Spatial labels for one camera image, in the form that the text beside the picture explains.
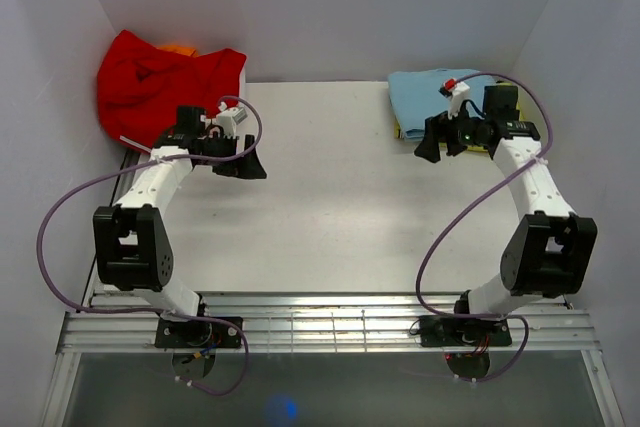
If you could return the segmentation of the light blue trousers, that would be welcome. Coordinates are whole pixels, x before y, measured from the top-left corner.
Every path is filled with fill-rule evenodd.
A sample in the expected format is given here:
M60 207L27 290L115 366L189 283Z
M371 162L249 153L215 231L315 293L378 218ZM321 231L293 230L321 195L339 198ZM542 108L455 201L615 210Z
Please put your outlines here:
M408 142L421 141L425 119L448 110L449 101L439 92L440 87L451 78L474 73L474 69L438 68L389 74L387 83L395 116L395 137Z

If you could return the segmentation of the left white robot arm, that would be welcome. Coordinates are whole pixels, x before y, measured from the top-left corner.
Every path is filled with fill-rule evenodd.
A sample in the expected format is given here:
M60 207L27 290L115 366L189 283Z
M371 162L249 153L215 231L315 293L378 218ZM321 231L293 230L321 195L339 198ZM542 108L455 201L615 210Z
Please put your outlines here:
M151 148L152 166L129 191L93 215L100 281L144 299L190 346L201 346L213 326L200 294L174 272L174 254L163 215L181 183L198 165L219 176L262 180L267 173L256 148L262 135L236 133L235 111L223 106L214 118L201 107L180 106L174 124Z

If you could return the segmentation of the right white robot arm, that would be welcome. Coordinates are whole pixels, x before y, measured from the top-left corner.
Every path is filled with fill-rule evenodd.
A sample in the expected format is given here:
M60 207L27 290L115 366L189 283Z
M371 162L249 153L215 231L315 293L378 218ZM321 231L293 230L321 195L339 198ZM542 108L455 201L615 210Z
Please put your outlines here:
M521 119L518 89L489 85L483 104L470 87L449 79L439 90L447 111L425 121L414 154L431 163L457 156L469 147L485 149L504 176L519 224L500 259L499 272L484 285L461 295L451 314L431 312L419 331L447 345L474 344L504 331L506 318L541 298L579 291L597 237L593 219L579 216L561 195L544 159L546 147L534 123Z

